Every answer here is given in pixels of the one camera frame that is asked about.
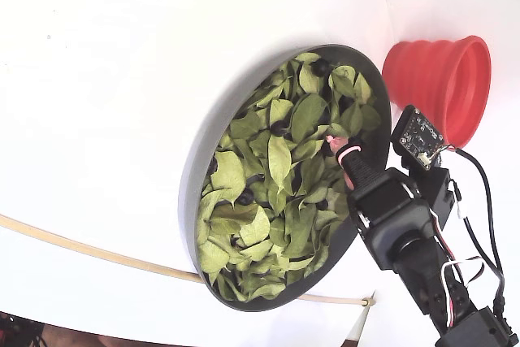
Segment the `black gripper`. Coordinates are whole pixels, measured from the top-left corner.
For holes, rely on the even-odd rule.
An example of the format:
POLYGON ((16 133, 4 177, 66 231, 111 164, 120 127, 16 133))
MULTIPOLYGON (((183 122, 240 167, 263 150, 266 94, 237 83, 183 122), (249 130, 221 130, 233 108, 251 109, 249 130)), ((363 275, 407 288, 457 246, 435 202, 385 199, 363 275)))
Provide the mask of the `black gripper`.
POLYGON ((356 228, 422 227, 423 202, 414 180, 396 168, 376 171, 356 138, 327 135, 327 143, 351 191, 348 206, 356 228))

